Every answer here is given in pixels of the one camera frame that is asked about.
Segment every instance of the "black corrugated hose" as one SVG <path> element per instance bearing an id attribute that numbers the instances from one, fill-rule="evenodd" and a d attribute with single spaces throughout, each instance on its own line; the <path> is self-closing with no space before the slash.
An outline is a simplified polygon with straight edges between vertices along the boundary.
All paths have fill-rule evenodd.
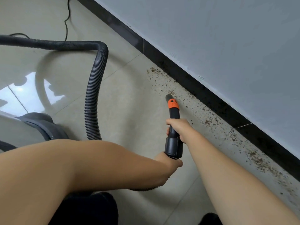
<path id="1" fill-rule="evenodd" d="M 84 119 L 88 140 L 102 140 L 97 117 L 99 88 L 105 70 L 108 48 L 100 41 L 49 41 L 0 35 L 0 45 L 22 46 L 58 51 L 97 50 L 85 95 Z"/>

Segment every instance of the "hand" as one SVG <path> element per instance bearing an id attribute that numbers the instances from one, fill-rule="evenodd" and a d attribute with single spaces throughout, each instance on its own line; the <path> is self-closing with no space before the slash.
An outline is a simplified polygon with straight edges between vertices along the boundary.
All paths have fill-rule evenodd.
<path id="1" fill-rule="evenodd" d="M 166 120 L 167 125 L 172 125 L 173 129 L 175 129 L 176 132 L 180 135 L 180 139 L 183 143 L 186 143 L 186 133 L 189 132 L 189 130 L 193 130 L 193 128 L 190 126 L 189 122 L 184 119 L 174 119 L 169 118 Z M 167 128 L 167 135 L 170 134 L 170 128 Z"/>
<path id="2" fill-rule="evenodd" d="M 183 165 L 182 160 L 171 159 L 164 152 L 159 153 L 154 159 L 165 165 L 167 169 L 167 175 L 163 180 L 161 180 L 160 186 L 164 185 L 169 177 L 177 170 L 177 168 L 182 167 Z"/>

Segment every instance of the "black cable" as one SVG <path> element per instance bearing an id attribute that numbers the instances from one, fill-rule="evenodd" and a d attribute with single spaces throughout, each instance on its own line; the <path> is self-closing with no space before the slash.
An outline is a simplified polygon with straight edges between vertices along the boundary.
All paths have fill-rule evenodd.
<path id="1" fill-rule="evenodd" d="M 70 0 L 68 0 L 67 6 L 68 6 L 69 15 L 68 15 L 68 18 L 65 19 L 65 26 L 66 26 L 66 37 L 65 37 L 65 41 L 66 41 L 67 38 L 68 38 L 68 26 L 67 26 L 67 21 L 68 21 L 68 20 L 70 19 L 70 17 L 71 17 Z M 15 35 L 23 35 L 23 36 L 27 37 L 28 39 L 30 39 L 29 36 L 26 35 L 26 34 L 24 34 L 24 33 L 13 33 L 13 34 L 10 34 L 10 36 L 15 36 Z"/>
<path id="2" fill-rule="evenodd" d="M 66 26 L 66 37 L 65 37 L 65 41 L 67 40 L 67 37 L 68 37 L 68 26 L 67 26 L 67 20 L 68 20 L 68 19 L 70 19 L 70 16 L 71 16 L 71 10 L 70 10 L 70 0 L 68 0 L 67 6 L 68 6 L 69 15 L 68 15 L 68 18 L 67 18 L 67 19 L 65 19 L 65 26 Z"/>

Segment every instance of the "baseboard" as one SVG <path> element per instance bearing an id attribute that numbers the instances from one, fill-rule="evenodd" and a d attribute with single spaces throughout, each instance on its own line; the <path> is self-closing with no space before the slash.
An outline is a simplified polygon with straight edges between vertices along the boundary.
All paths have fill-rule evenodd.
<path id="1" fill-rule="evenodd" d="M 300 181 L 300 160 L 94 0 L 78 0 L 246 139 Z"/>

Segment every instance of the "white wall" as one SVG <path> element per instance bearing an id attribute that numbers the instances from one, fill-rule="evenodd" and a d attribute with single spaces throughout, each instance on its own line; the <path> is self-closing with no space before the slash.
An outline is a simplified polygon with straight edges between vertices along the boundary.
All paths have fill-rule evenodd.
<path id="1" fill-rule="evenodd" d="M 95 0 L 300 159 L 300 0 Z"/>

